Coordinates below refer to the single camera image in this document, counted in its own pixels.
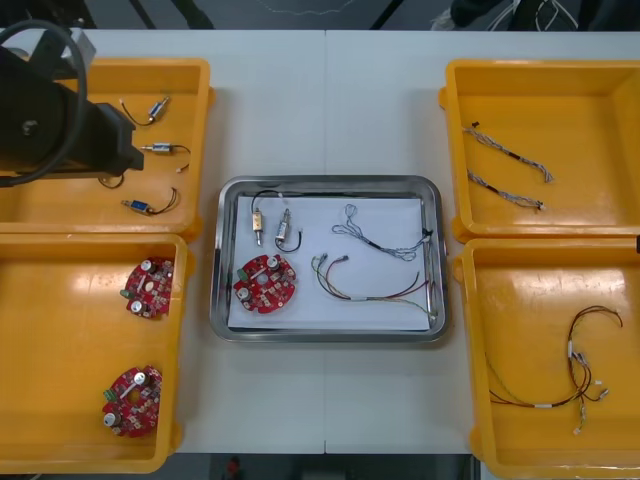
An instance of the blue component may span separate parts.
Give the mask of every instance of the blue component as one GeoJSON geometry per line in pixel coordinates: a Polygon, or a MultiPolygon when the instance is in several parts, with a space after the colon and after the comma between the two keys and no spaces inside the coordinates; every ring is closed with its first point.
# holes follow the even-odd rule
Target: blue component
{"type": "Polygon", "coordinates": [[[138,200],[134,200],[133,202],[131,202],[130,207],[141,212],[146,212],[147,210],[149,210],[148,203],[139,202],[138,200]]]}

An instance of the black wire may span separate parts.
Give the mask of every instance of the black wire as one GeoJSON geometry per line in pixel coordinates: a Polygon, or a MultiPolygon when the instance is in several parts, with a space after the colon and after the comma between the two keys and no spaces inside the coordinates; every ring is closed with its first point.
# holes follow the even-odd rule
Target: black wire
{"type": "MultiPolygon", "coordinates": [[[[189,155],[191,155],[191,150],[189,149],[189,147],[186,147],[184,145],[174,145],[173,148],[184,148],[187,152],[189,152],[189,155]]],[[[189,164],[187,163],[184,167],[180,167],[178,169],[178,173],[182,173],[184,172],[187,168],[189,168],[189,164]]]]}
{"type": "Polygon", "coordinates": [[[169,200],[169,203],[167,204],[167,206],[160,210],[150,211],[148,212],[149,215],[160,215],[161,213],[168,212],[171,208],[173,208],[176,205],[176,202],[178,200],[178,189],[171,187],[171,190],[173,191],[173,194],[171,195],[171,200],[169,200]]]}
{"type": "Polygon", "coordinates": [[[73,64],[78,74],[78,98],[76,102],[75,116],[69,134],[64,139],[64,142],[56,153],[51,155],[51,158],[42,166],[37,168],[31,173],[25,175],[18,175],[15,177],[0,177],[1,187],[14,187],[16,185],[22,185],[25,183],[33,182],[34,180],[47,175],[53,171],[71,152],[71,149],[75,146],[82,128],[85,123],[85,116],[87,113],[87,72],[85,69],[84,59],[80,53],[80,49],[76,43],[72,40],[69,33],[63,29],[54,25],[53,23],[46,22],[44,20],[24,20],[22,22],[15,23],[2,32],[0,32],[0,45],[4,44],[7,40],[14,35],[23,32],[24,30],[30,30],[33,28],[43,28],[49,30],[53,34],[57,35],[69,48],[73,64]]]}
{"type": "Polygon", "coordinates": [[[264,195],[265,193],[275,193],[277,195],[280,195],[280,192],[276,191],[276,190],[260,190],[258,193],[256,193],[253,196],[253,199],[251,200],[251,213],[253,213],[253,205],[256,201],[256,198],[258,198],[260,195],[264,195]]]}
{"type": "Polygon", "coordinates": [[[302,245],[302,230],[298,230],[298,245],[296,246],[296,248],[293,248],[291,250],[285,250],[284,248],[282,248],[282,242],[280,240],[278,240],[276,238],[276,248],[278,250],[280,250],[283,253],[293,253],[295,251],[297,251],[300,248],[300,245],[302,245]]]}
{"type": "Polygon", "coordinates": [[[136,125],[139,125],[141,127],[148,127],[149,125],[151,125],[155,121],[155,120],[149,120],[147,123],[140,123],[135,118],[133,118],[133,115],[131,115],[131,113],[129,112],[129,110],[125,106],[124,100],[120,100],[120,105],[122,105],[122,110],[124,110],[124,113],[127,114],[127,117],[129,117],[129,120],[131,120],[136,125]]]}
{"type": "Polygon", "coordinates": [[[108,188],[109,190],[115,190],[116,188],[120,188],[124,183],[124,173],[120,175],[120,180],[115,185],[109,184],[106,178],[98,178],[98,182],[100,182],[100,185],[108,188]]]}

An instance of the white table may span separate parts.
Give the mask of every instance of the white table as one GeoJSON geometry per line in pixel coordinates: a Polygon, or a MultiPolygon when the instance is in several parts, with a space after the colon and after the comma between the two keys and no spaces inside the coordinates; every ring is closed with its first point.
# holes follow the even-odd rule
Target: white table
{"type": "MultiPolygon", "coordinates": [[[[637,59],[638,34],[89,31],[100,56],[211,64],[200,210],[236,175],[417,174],[454,199],[437,104],[453,58],[637,59]]],[[[33,44],[33,37],[13,43],[33,44]]],[[[463,453],[472,426],[460,288],[438,346],[238,345],[208,323],[211,222],[191,245],[179,420],[183,452],[463,453]]]]}

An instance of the stainless steel tray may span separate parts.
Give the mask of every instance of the stainless steel tray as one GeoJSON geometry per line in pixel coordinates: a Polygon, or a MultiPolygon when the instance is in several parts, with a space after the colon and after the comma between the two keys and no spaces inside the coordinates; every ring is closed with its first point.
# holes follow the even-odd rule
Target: stainless steel tray
{"type": "Polygon", "coordinates": [[[276,176],[237,177],[220,192],[216,224],[213,280],[209,321],[218,336],[239,342],[432,342],[440,338],[449,324],[442,206],[440,192],[424,177],[418,176],[276,176]],[[307,330],[247,329],[228,325],[232,286],[233,258],[238,198],[272,189],[286,197],[317,196],[344,198],[419,198],[422,201],[422,225],[433,230],[431,248],[425,248],[425,271],[435,279],[428,296],[434,314],[429,330],[307,330]]]}

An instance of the yellow tray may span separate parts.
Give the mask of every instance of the yellow tray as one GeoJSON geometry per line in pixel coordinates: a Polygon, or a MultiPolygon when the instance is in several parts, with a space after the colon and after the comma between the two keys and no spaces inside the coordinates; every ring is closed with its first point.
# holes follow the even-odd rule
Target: yellow tray
{"type": "MultiPolygon", "coordinates": [[[[640,476],[640,255],[635,239],[470,241],[454,262],[464,284],[476,427],[474,454],[501,478],[636,478],[640,476]],[[532,403],[574,391],[567,335],[581,309],[600,304],[624,321],[592,314],[577,327],[584,352],[610,390],[587,402],[576,435],[577,403],[528,409],[490,403],[489,387],[532,403]]],[[[594,387],[590,393],[597,392],[594,387]]]]}
{"type": "Polygon", "coordinates": [[[153,142],[182,144],[175,155],[145,152],[143,171],[128,171],[125,182],[109,190],[96,179],[39,180],[0,189],[0,233],[115,232],[177,233],[193,239],[200,231],[197,218],[200,173],[204,154],[207,111],[214,100],[209,88],[209,65],[200,59],[98,59],[89,78],[89,99],[127,109],[139,122],[151,106],[171,97],[164,116],[147,127],[136,126],[136,147],[153,142]],[[182,173],[176,169],[189,163],[182,173]],[[140,200],[162,208],[178,189],[177,207],[146,217],[122,206],[140,200]]]}
{"type": "Polygon", "coordinates": [[[179,443],[173,425],[186,279],[170,234],[0,235],[0,474],[146,473],[179,443]],[[148,256],[175,259],[169,313],[144,320],[119,295],[148,256]],[[117,437],[102,394],[131,367],[163,374],[154,435],[117,437]]]}
{"type": "Polygon", "coordinates": [[[453,227],[474,237],[640,234],[640,62],[457,60],[440,92],[456,192],[453,227]],[[478,143],[479,131],[543,164],[555,177],[478,143]],[[518,207],[467,179],[467,168],[518,207]]]}

